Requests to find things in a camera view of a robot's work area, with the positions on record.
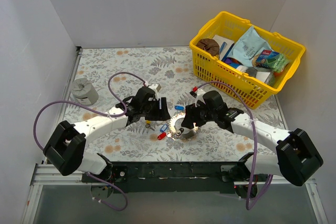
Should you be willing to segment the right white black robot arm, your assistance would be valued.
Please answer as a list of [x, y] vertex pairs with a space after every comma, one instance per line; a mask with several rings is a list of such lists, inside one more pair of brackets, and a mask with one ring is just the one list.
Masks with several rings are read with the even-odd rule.
[[229, 108], [214, 90], [196, 89], [190, 94], [195, 101], [185, 108], [181, 124], [184, 134], [214, 122], [223, 130], [256, 139], [274, 153], [273, 156], [248, 153], [226, 173], [227, 176], [248, 181], [259, 174], [276, 175], [295, 186], [302, 186], [323, 165], [323, 159], [306, 131], [278, 129], [252, 120], [242, 110]]

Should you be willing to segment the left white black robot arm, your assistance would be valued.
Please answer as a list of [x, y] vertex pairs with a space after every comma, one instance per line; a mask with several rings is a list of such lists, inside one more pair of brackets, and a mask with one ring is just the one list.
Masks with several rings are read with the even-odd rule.
[[43, 149], [44, 155], [59, 170], [68, 176], [75, 171], [89, 172], [100, 182], [111, 178], [110, 161], [99, 153], [86, 152], [88, 143], [110, 133], [138, 122], [140, 118], [149, 121], [167, 121], [170, 115], [166, 98], [158, 97], [161, 86], [151, 84], [141, 87], [135, 96], [124, 99], [126, 113], [121, 103], [112, 107], [105, 116], [77, 122], [59, 123]]

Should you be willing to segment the yellow key tag with key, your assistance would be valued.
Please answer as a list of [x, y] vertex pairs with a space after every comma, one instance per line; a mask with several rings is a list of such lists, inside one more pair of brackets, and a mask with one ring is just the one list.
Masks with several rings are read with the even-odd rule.
[[155, 130], [155, 128], [151, 126], [151, 121], [149, 121], [149, 120], [146, 120], [146, 121], [145, 121], [145, 127], [146, 127], [147, 129], [151, 129], [151, 130], [153, 130], [153, 131]]

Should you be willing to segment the red key tag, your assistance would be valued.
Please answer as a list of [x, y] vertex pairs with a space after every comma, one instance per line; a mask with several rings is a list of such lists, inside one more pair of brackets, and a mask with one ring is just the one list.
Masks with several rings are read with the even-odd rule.
[[166, 133], [165, 132], [163, 132], [163, 133], [161, 133], [160, 135], [157, 136], [158, 140], [163, 140], [165, 138], [166, 138]]

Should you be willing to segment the floral patterned table mat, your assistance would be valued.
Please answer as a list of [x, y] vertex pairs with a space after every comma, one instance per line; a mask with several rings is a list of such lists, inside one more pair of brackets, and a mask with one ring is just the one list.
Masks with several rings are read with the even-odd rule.
[[[83, 49], [72, 75], [87, 78], [99, 99], [92, 111], [66, 104], [61, 120], [70, 123], [95, 117], [118, 101], [136, 94], [142, 81], [159, 83], [159, 95], [166, 97], [170, 115], [176, 115], [175, 105], [193, 102], [192, 87], [203, 84], [194, 75], [192, 53], [188, 47], [145, 47]], [[162, 123], [152, 122], [155, 130], [147, 129], [140, 120], [115, 130], [87, 145], [87, 151], [101, 153], [111, 161], [125, 162], [197, 162], [237, 161], [254, 150], [252, 140], [220, 129], [210, 122], [187, 140], [166, 137], [158, 140]]]

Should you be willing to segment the grey tape roll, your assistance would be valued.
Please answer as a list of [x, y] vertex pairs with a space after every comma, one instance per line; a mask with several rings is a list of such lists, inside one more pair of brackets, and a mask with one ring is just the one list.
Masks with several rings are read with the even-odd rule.
[[87, 78], [74, 80], [70, 86], [70, 92], [74, 99], [82, 105], [93, 105], [99, 99], [96, 89]]

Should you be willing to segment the yellow plastic shopping basket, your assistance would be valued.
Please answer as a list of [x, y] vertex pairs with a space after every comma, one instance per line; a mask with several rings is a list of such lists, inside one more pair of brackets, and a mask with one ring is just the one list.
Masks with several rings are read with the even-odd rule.
[[191, 40], [194, 74], [252, 109], [296, 72], [305, 47], [249, 20], [220, 12]]

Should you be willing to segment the brown round bread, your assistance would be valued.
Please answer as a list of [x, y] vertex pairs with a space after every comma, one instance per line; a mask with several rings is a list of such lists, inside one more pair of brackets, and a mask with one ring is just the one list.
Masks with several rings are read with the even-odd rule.
[[219, 51], [220, 51], [220, 46], [219, 44], [213, 40], [213, 39], [209, 39], [209, 38], [204, 38], [201, 39], [196, 46], [202, 50], [204, 50], [205, 52], [209, 53], [211, 56], [217, 56], [219, 55]]

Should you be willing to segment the white box in basket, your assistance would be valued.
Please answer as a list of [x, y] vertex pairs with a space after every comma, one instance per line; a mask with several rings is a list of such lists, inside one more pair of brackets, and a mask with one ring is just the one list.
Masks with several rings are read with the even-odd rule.
[[215, 35], [212, 39], [219, 45], [219, 59], [225, 61], [235, 42], [219, 35]]

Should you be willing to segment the light blue chips bag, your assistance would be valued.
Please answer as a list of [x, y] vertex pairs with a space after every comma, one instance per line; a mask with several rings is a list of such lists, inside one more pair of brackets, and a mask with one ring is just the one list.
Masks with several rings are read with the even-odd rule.
[[252, 67], [254, 57], [265, 49], [272, 50], [269, 43], [259, 36], [254, 26], [251, 26], [237, 40], [227, 57], [235, 59], [245, 67]]

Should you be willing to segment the green wrapped package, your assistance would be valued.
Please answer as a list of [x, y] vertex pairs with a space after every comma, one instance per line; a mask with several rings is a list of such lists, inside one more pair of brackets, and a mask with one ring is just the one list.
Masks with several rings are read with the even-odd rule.
[[277, 73], [281, 73], [289, 62], [289, 59], [284, 54], [266, 49], [255, 60], [256, 66], [270, 69]]

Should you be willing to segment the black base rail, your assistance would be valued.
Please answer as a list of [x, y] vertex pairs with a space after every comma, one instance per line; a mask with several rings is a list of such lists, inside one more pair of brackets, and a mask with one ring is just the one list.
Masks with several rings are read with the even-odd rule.
[[125, 193], [235, 193], [234, 183], [247, 183], [242, 162], [114, 162], [97, 175]]

